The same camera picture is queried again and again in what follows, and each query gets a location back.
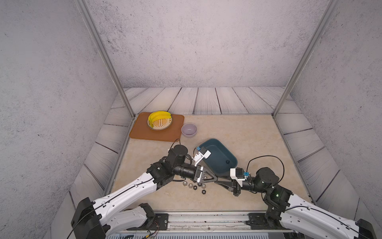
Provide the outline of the teal plastic storage box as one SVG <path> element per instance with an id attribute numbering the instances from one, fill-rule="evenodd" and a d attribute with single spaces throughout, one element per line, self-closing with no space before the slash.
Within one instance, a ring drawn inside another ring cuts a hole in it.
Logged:
<path id="1" fill-rule="evenodd" d="M 214 174 L 228 174 L 231 168 L 237 167 L 237 158 L 218 139 L 209 139 L 198 147 L 205 147 L 211 152 L 209 158 L 204 159 L 204 162 Z"/>

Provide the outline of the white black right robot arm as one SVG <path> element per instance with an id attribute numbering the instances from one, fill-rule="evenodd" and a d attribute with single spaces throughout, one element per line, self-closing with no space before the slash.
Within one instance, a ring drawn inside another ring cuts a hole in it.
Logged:
<path id="1" fill-rule="evenodd" d="M 228 176 L 216 182 L 239 196 L 242 191 L 260 193 L 267 205 L 264 224 L 269 228 L 283 227 L 314 239 L 375 239 L 373 225 L 363 219 L 346 219 L 330 213 L 292 191 L 282 187 L 273 170 L 262 167 L 255 176 L 243 169 L 232 168 Z"/>

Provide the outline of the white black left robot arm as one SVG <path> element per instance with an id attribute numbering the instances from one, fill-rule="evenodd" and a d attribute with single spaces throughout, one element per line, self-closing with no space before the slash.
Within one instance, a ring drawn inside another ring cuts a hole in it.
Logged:
<path id="1" fill-rule="evenodd" d="M 167 156 L 151 164 L 146 172 L 123 188 L 93 201 L 83 199 L 72 218 L 70 233 L 78 239 L 105 239 L 131 228 L 151 228 L 156 215 L 147 203 L 131 210 L 127 207 L 173 182 L 176 175 L 193 182 L 206 183 L 204 174 L 208 173 L 211 182 L 217 180 L 212 172 L 199 164 L 211 155 L 209 150 L 200 148 L 191 163 L 185 163 L 187 155 L 185 146 L 175 145 Z"/>

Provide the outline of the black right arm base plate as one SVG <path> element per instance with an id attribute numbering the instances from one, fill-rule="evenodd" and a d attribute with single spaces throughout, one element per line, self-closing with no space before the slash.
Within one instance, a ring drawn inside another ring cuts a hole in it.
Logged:
<path id="1" fill-rule="evenodd" d="M 281 217 L 268 213 L 249 213 L 249 220 L 245 222 L 252 230 L 287 230 L 280 223 Z"/>

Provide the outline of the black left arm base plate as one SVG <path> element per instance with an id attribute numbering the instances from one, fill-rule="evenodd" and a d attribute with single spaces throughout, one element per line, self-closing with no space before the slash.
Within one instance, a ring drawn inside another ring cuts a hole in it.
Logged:
<path id="1" fill-rule="evenodd" d="M 148 217 L 144 224 L 139 228 L 141 230 L 166 231 L 168 230 L 169 214 L 155 214 L 154 217 Z"/>

